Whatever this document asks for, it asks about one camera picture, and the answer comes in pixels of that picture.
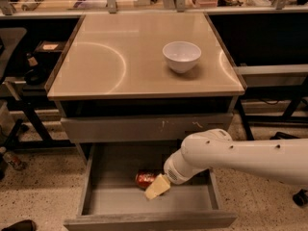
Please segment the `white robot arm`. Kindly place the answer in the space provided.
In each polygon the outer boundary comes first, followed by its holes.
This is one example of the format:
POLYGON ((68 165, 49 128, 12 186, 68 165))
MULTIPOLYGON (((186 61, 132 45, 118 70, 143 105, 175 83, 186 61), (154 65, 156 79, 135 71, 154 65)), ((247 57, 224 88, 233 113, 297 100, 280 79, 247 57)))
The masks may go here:
POLYGON ((308 140, 234 141, 222 129, 190 134, 145 190, 154 199, 211 167, 233 168, 288 185, 308 186, 308 140))

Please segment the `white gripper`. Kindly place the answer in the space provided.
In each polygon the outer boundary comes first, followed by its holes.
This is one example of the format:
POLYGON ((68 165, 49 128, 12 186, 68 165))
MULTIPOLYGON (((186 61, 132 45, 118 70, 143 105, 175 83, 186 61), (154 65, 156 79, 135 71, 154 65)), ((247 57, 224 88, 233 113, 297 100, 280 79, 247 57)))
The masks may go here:
POLYGON ((178 150, 172 153, 165 161, 165 174, 159 174, 145 190, 144 195, 147 199, 152 200, 168 191, 170 182, 175 185, 184 184, 201 171, 203 171, 203 168, 191 166, 185 161, 181 151, 178 150))

